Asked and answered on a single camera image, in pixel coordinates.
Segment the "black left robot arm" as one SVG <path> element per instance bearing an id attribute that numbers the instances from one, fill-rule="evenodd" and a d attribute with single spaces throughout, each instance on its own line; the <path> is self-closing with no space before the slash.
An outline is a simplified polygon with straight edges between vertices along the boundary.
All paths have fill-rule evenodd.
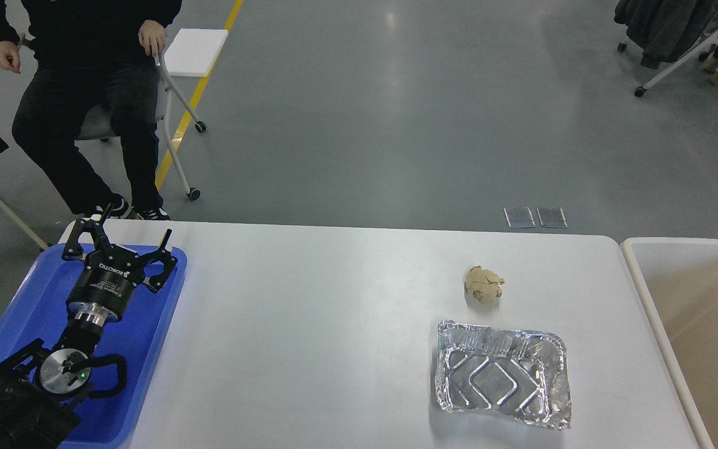
<path id="1" fill-rule="evenodd" d="M 116 448 L 134 426 L 187 259 L 74 222 L 0 320 L 0 448 Z"/>

